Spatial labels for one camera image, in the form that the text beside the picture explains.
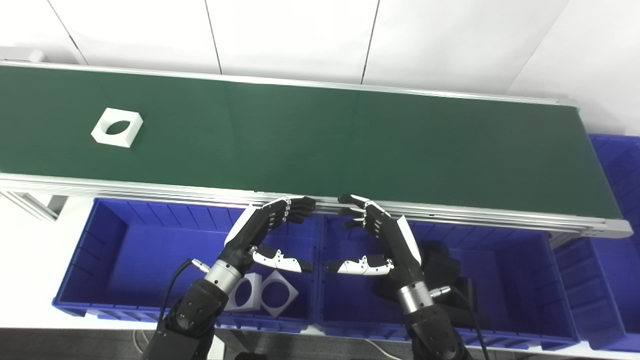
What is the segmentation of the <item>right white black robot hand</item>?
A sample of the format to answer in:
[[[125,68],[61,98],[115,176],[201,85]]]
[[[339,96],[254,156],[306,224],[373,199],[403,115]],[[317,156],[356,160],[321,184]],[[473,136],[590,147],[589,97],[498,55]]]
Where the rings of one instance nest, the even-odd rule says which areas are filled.
[[[425,285],[422,255],[405,216],[393,218],[378,203],[356,194],[341,194],[337,201],[346,204],[338,214],[350,217],[343,224],[347,230],[362,228],[381,247],[380,253],[327,260],[327,272],[357,276],[389,276],[398,289],[417,289]]]

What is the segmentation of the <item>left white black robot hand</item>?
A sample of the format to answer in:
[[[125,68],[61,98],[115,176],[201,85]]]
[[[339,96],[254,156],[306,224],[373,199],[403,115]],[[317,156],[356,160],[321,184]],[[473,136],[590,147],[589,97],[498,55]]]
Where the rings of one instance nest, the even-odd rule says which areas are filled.
[[[302,224],[316,209],[316,199],[282,196],[261,206],[249,205],[233,224],[217,262],[244,277],[255,263],[296,273],[311,273],[313,262],[297,259],[281,249],[263,244],[269,232],[283,224]]]

